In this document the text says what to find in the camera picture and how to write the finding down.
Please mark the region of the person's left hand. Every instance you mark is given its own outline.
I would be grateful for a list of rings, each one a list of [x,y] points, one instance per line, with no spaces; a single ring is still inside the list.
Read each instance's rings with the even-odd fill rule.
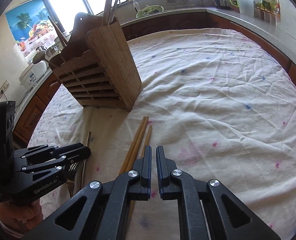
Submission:
[[[40,199],[23,207],[10,202],[0,203],[0,225],[11,239],[21,239],[43,220]]]

